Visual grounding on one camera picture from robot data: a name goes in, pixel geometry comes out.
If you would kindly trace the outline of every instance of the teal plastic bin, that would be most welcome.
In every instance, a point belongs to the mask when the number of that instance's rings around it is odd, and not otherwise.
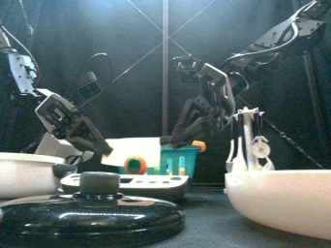
[[[160,149],[160,166],[148,168],[147,174],[160,175],[188,175],[194,176],[196,154],[200,152],[199,146],[184,146],[172,148],[171,145],[163,145]],[[124,168],[119,168],[119,173],[127,174]]]

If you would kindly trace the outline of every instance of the black backdrop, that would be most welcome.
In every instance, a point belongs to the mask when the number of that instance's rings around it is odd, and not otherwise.
[[[168,59],[191,53],[218,66],[248,47],[307,1],[282,0],[171,0],[168,6]],[[24,32],[19,1],[0,2],[7,28],[31,47],[43,74],[43,87],[64,95],[79,69],[99,52],[90,70],[103,87],[102,96],[83,108],[106,138],[163,135],[163,1],[160,0],[33,0],[23,1],[33,37]],[[276,130],[266,125],[271,159],[279,170],[316,169],[307,155],[279,136],[287,134],[326,168],[330,167],[330,27],[310,54],[286,61],[286,70],[270,74],[240,94],[251,107],[266,111]],[[307,66],[314,68],[314,80]],[[199,85],[180,83],[174,64],[168,70],[168,130],[175,127],[186,100],[199,94]],[[246,104],[236,99],[238,107]],[[31,109],[9,101],[1,79],[1,151],[21,151],[44,130]],[[198,156],[195,182],[224,180],[228,130],[207,139],[207,151]],[[83,170],[107,170],[99,158]]]

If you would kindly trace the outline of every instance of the cable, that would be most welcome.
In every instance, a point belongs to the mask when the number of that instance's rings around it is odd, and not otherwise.
[[[79,71],[78,71],[78,75],[76,75],[76,77],[75,77],[75,80],[74,80],[74,82],[72,82],[72,84],[71,84],[71,88],[69,88],[69,91],[68,91],[69,93],[72,93],[74,89],[76,88],[76,82],[78,82],[78,80],[79,80],[79,77],[80,77],[83,71],[87,69],[87,67],[88,67],[88,65],[90,65],[90,63],[91,63],[91,61],[92,61],[92,59],[95,59],[95,58],[98,58],[98,57],[102,57],[102,56],[106,57],[106,60],[107,60],[107,63],[108,63],[108,68],[110,68],[110,73],[111,73],[110,82],[112,82],[112,79],[114,79],[114,68],[112,68],[112,63],[111,63],[110,56],[108,56],[107,53],[96,53],[95,55],[92,55],[92,56],[88,58],[88,60],[87,60],[87,61],[84,62],[84,64],[82,65],[82,67],[80,67],[80,69],[79,69]]]
[[[295,21],[291,22],[291,28],[294,30],[294,36],[292,38],[284,43],[282,44],[280,46],[275,46],[274,48],[271,49],[267,49],[267,50],[260,50],[260,51],[255,51],[255,52],[250,52],[250,53],[243,53],[243,54],[236,54],[234,55],[231,58],[228,58],[226,60],[226,62],[222,64],[220,66],[220,69],[224,67],[224,65],[231,62],[234,59],[240,59],[240,58],[246,58],[246,57],[254,57],[256,55],[263,55],[266,53],[272,53],[272,52],[276,52],[279,50],[282,50],[284,47],[287,47],[288,45],[291,45],[294,43],[294,41],[296,40],[296,38],[299,37],[299,28],[296,26],[296,23]]]
[[[279,45],[279,46],[275,46],[275,47],[272,47],[272,48],[270,48],[270,49],[266,49],[266,50],[260,50],[260,51],[255,51],[255,52],[248,52],[248,53],[243,53],[243,54],[236,54],[236,55],[234,55],[231,58],[228,58],[228,59],[224,61],[224,63],[223,63],[222,66],[220,66],[220,69],[222,69],[222,68],[224,67],[224,65],[226,65],[228,62],[231,62],[234,59],[240,59],[240,58],[246,58],[246,57],[254,57],[254,56],[256,56],[256,55],[263,55],[263,54],[266,54],[266,53],[276,52],[276,51],[279,51],[280,49],[283,49],[284,47],[290,46],[290,45],[295,42],[296,38],[299,37],[299,28],[298,28],[298,25],[296,25],[295,21],[296,21],[296,19],[298,19],[299,14],[303,12],[303,10],[304,10],[310,5],[311,5],[311,3],[308,3],[308,4],[307,4],[307,5],[306,5],[306,6],[304,6],[294,15],[292,15],[292,19],[294,19],[294,20],[292,20],[290,26],[288,26],[288,27],[286,28],[286,30],[283,31],[280,37],[283,37],[283,36],[287,34],[290,28],[291,28],[291,30],[294,31],[294,36],[292,36],[292,38],[291,38],[284,44],[282,44],[282,45]]]
[[[40,70],[39,70],[39,66],[37,66],[36,60],[35,60],[29,50],[27,49],[24,44],[19,41],[19,39],[12,35],[12,33],[7,30],[7,28],[4,27],[1,22],[0,22],[0,28],[5,32],[5,34],[15,40],[15,42],[20,45],[20,47],[23,48],[23,50],[25,51],[25,53],[31,57],[31,60],[32,60],[32,62],[35,64],[35,67],[36,67],[37,76],[41,78],[41,73],[40,73]]]

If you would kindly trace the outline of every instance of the black pot lid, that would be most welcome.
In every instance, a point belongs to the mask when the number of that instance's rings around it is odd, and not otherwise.
[[[122,194],[76,193],[0,205],[0,247],[138,247],[178,233],[182,208]]]

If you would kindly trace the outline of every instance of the white ceramic bowl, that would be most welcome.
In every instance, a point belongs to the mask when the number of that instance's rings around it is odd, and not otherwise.
[[[0,152],[0,199],[49,195],[60,184],[53,176],[52,164],[64,158]]]
[[[331,170],[274,170],[226,174],[234,208],[252,221],[331,240]]]

